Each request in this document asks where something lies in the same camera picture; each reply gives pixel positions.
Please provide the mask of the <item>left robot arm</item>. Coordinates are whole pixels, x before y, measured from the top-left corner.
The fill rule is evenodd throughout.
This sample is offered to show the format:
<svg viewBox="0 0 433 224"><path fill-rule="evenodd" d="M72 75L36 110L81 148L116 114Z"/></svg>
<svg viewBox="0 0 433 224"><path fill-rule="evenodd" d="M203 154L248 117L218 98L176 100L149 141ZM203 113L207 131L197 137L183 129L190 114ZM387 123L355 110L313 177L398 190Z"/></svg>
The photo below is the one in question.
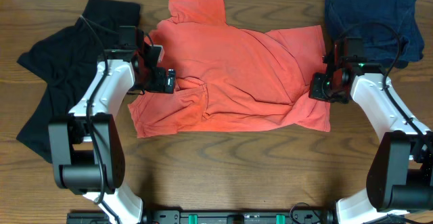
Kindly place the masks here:
<svg viewBox="0 0 433 224"><path fill-rule="evenodd" d="M124 182L125 158L115 124L132 91L171 94L173 69L158 66L164 49L148 34L121 26L115 44L104 47L97 72L81 100L48 125L55 182L94 202L97 212L71 212L67 223L151 223L143 200Z"/></svg>

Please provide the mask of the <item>red t-shirt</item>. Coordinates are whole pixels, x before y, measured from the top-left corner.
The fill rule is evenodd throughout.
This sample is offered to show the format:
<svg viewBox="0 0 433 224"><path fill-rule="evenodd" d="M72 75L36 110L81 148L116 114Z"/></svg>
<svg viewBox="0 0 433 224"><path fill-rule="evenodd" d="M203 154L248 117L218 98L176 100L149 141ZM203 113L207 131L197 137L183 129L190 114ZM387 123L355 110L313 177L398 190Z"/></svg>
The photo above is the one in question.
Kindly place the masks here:
<svg viewBox="0 0 433 224"><path fill-rule="evenodd" d="M176 72L171 94L129 105L139 138L184 131L268 131L296 124L329 131L330 105L309 97L325 70L320 26L269 32L226 22L224 0L169 0L170 17L150 34L161 66Z"/></svg>

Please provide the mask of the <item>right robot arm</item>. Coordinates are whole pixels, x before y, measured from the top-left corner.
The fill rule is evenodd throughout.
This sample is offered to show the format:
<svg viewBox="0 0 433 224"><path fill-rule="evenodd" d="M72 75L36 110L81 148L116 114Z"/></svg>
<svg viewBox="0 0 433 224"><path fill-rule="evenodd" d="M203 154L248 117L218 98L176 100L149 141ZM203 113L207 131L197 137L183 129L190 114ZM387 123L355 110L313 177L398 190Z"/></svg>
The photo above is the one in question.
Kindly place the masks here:
<svg viewBox="0 0 433 224"><path fill-rule="evenodd" d="M315 73L309 97L354 101L380 141L366 187L336 202L329 223L405 223L411 212L432 210L432 131L398 96L388 71L369 62L360 38L337 40Z"/></svg>

